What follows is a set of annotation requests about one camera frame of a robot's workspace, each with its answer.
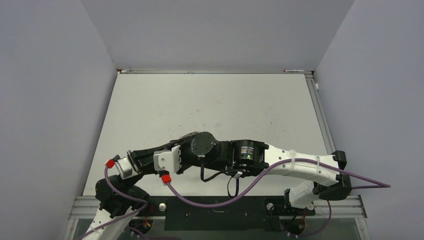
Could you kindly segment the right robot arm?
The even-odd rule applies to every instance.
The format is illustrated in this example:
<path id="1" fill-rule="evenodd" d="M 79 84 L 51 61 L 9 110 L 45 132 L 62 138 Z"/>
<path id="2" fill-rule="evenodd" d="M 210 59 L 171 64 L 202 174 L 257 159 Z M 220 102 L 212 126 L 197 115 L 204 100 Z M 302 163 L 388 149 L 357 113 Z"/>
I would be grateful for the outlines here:
<path id="1" fill-rule="evenodd" d="M 344 200 L 353 189 L 351 179 L 345 171 L 346 155 L 343 151 L 335 151 L 329 155 L 310 155 L 269 145 L 264 150 L 263 158 L 269 166 L 244 191 L 224 202 L 206 204 L 191 201 L 177 192 L 171 184 L 170 176 L 163 176 L 161 180 L 184 203 L 197 208 L 215 209 L 241 200 L 266 175 L 302 179 L 301 184 L 284 192 L 282 207 L 289 214 L 297 213 L 316 200 Z"/>

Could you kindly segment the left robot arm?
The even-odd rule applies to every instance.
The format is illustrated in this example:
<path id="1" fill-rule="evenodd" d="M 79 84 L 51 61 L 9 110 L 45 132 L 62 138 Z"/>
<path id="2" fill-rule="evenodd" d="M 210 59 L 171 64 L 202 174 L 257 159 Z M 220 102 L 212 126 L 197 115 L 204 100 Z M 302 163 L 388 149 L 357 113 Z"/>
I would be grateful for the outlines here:
<path id="1" fill-rule="evenodd" d="M 104 177 L 95 184 L 99 201 L 94 219 L 80 240 L 117 240 L 125 231 L 147 240 L 143 232 L 148 221 L 133 223 L 134 217 L 154 210 L 150 195 L 136 183 L 145 175 L 159 175 L 164 183 L 170 173 L 181 168 L 181 146 L 169 143 L 144 150 L 129 150 L 126 156 L 116 155 L 105 163 Z"/>

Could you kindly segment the red white marker pen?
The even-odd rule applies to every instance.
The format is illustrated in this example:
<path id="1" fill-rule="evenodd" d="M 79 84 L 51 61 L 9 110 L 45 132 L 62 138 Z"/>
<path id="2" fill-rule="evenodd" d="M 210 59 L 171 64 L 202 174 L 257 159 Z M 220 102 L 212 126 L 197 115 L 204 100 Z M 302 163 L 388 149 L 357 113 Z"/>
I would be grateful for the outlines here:
<path id="1" fill-rule="evenodd" d="M 285 73 L 291 73 L 291 74 L 294 74 L 294 73 L 301 73 L 301 74 L 303 74 L 306 71 L 305 70 L 302 70 L 302 69 L 285 69 L 284 72 Z"/>

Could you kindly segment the aluminium frame rail front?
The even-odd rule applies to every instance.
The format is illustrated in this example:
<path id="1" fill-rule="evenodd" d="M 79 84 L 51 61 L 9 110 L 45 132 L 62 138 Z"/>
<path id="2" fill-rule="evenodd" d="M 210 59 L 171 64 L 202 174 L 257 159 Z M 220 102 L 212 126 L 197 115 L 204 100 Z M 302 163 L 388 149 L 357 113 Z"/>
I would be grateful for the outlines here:
<path id="1" fill-rule="evenodd" d="M 223 196 L 190 197 L 191 202 L 196 202 L 201 207 L 187 204 L 176 196 L 152 196 L 149 205 L 154 208 L 154 217 L 164 217 L 166 213 L 171 212 L 172 201 L 176 208 L 187 208 L 187 213 L 193 213 L 195 210 L 210 210 L 213 213 L 223 213 L 230 209 L 244 209 L 248 215 L 253 213 L 253 207 L 261 211 L 269 212 L 268 204 L 273 204 L 273 215 L 288 216 L 284 212 L 284 203 L 282 196 L 244 196 L 235 203 L 218 206 L 218 201 L 223 200 Z M 94 196 L 78 196 L 75 198 L 71 208 L 69 219 L 93 219 L 100 207 L 101 202 Z M 305 208 L 308 216 L 327 217 L 331 213 L 332 218 L 366 218 L 367 213 L 363 206 L 362 198 L 359 195 L 349 195 L 344 200 L 326 201 L 322 199 L 315 200 Z"/>

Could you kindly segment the aluminium frame rail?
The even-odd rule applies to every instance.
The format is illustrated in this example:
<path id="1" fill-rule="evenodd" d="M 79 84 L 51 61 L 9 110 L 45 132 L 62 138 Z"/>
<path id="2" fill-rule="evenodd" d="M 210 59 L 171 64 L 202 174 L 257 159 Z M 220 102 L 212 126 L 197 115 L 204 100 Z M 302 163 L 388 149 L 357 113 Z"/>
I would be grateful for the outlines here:
<path id="1" fill-rule="evenodd" d="M 120 74 L 313 74 L 313 70 L 304 73 L 286 73 L 283 69 L 230 69 L 230 70 L 175 70 L 175 69 L 117 69 Z"/>
<path id="2" fill-rule="evenodd" d="M 223 196 L 190 197 L 191 202 L 196 202 L 201 207 L 187 204 L 176 196 L 152 196 L 149 205 L 154 208 L 154 217 L 164 217 L 166 213 L 171 212 L 172 201 L 176 208 L 187 208 L 187 213 L 193 213 L 195 210 L 210 210 L 213 213 L 223 213 L 230 209 L 244 209 L 248 215 L 253 213 L 253 207 L 261 211 L 269 212 L 268 204 L 273 204 L 273 215 L 288 216 L 284 212 L 284 203 L 282 196 L 244 196 L 235 203 L 218 206 L 218 201 L 223 200 Z M 75 198 L 71 208 L 69 219 L 93 219 L 100 207 L 101 202 L 94 196 L 78 196 Z M 331 213 L 332 218 L 366 218 L 367 213 L 363 206 L 362 198 L 359 195 L 349 195 L 344 200 L 326 201 L 322 199 L 315 200 L 305 208 L 308 216 L 327 217 Z"/>
<path id="3" fill-rule="evenodd" d="M 336 151 L 336 147 L 319 97 L 318 85 L 312 73 L 307 73 L 304 76 L 311 96 L 312 105 L 315 110 L 315 114 L 317 117 L 318 125 L 322 134 L 326 151 L 328 154 L 331 154 Z"/>

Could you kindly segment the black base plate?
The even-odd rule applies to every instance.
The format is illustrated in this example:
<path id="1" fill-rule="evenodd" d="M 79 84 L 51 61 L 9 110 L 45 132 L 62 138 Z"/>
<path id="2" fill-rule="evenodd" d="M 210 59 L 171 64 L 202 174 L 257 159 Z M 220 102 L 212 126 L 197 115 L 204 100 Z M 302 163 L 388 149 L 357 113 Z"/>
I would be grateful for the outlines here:
<path id="1" fill-rule="evenodd" d="M 166 231 L 244 231 L 280 232 L 284 227 L 305 229 L 305 217 L 314 216 L 307 208 L 289 206 L 284 196 L 244 196 L 236 203 L 219 208 L 191 206 L 176 196 L 151 196 L 148 207 L 139 213 L 130 227 L 144 234 L 158 221 Z"/>

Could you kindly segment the aluminium frame rail back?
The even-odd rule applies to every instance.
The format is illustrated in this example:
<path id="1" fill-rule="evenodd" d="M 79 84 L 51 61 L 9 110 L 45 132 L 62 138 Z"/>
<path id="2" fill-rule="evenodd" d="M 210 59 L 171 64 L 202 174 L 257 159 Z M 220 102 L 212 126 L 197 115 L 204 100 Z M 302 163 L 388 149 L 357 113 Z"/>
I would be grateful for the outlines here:
<path id="1" fill-rule="evenodd" d="M 230 70 L 175 70 L 175 69 L 117 69 L 120 74 L 313 74 L 313 70 L 304 73 L 286 73 L 283 69 L 230 69 Z"/>

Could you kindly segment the aluminium frame rail right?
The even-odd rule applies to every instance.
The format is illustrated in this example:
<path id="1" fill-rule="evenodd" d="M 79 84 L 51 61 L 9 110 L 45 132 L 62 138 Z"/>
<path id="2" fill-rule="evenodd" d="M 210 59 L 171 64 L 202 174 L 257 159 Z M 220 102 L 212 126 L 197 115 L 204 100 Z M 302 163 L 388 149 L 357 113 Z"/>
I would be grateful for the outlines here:
<path id="1" fill-rule="evenodd" d="M 304 76 L 311 96 L 312 105 L 315 110 L 315 114 L 317 117 L 318 125 L 322 134 L 326 151 L 328 154 L 331 154 L 336 151 L 336 147 L 319 97 L 318 85 L 312 73 L 307 73 Z"/>

